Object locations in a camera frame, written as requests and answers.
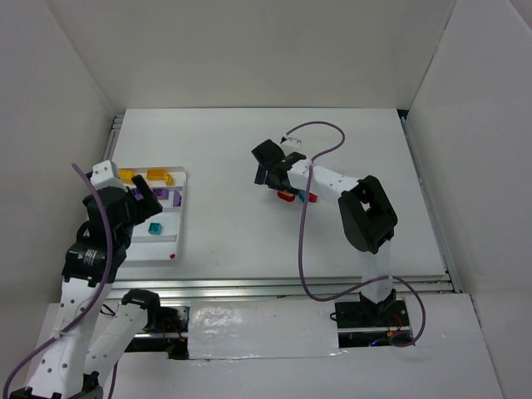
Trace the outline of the purple brick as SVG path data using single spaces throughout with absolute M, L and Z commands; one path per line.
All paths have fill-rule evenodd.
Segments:
M 170 192 L 165 188 L 154 188 L 152 192 L 158 200 L 167 200 L 170 196 Z

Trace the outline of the small teal lego cube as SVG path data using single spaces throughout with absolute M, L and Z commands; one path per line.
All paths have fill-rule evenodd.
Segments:
M 150 223 L 148 233 L 151 235 L 161 235 L 162 229 L 163 227 L 161 223 Z

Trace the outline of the purple paw print lego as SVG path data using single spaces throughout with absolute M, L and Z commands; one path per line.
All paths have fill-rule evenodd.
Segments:
M 174 208 L 180 207 L 182 204 L 182 194 L 179 190 L 175 190 L 173 193 L 172 206 Z

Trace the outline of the large yellow lego brick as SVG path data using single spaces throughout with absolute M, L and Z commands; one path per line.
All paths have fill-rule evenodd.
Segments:
M 167 175 L 166 169 L 149 169 L 146 172 L 146 178 L 153 181 L 164 181 Z

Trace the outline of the small yellow lego brick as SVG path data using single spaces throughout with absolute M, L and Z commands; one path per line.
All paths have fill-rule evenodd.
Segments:
M 132 185 L 132 179 L 135 177 L 135 172 L 132 170 L 119 169 L 119 178 L 125 185 Z

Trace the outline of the red white flower lego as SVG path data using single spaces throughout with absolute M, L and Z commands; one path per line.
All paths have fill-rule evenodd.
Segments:
M 281 200 L 284 200 L 286 202 L 294 202 L 296 199 L 296 195 L 285 191 L 279 191 L 277 195 Z

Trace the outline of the teal red small lego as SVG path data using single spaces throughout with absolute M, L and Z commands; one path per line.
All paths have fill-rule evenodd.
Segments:
M 308 195 L 308 193 L 305 192 L 305 191 L 300 191 L 300 192 L 298 193 L 298 198 L 299 198 L 302 202 L 307 201 L 307 202 L 309 202 L 309 203 L 316 203 L 316 202 L 318 201 L 318 197 L 317 197 L 315 194 L 310 193 L 310 194 Z

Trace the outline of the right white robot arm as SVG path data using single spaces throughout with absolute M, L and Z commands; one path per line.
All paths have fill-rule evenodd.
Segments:
M 259 164 L 255 184 L 291 195 L 304 193 L 307 200 L 316 195 L 338 207 L 344 235 L 362 257 L 362 311 L 374 320 L 384 317 L 396 300 L 390 249 L 397 215 L 379 179 L 341 175 L 298 152 L 286 155 L 272 140 L 252 154 Z

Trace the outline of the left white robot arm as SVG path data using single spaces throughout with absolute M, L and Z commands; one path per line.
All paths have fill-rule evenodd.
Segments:
M 132 177 L 131 188 L 113 185 L 97 173 L 82 179 L 91 192 L 83 200 L 87 219 L 65 255 L 54 330 L 15 368 L 20 371 L 33 358 L 41 358 L 27 385 L 11 390 L 14 376 L 8 376 L 4 398 L 102 398 L 103 386 L 115 381 L 117 363 L 132 338 L 152 326 L 160 313 L 158 294 L 132 289 L 107 329 L 93 336 L 133 229 L 161 213 L 162 206 L 141 175 Z

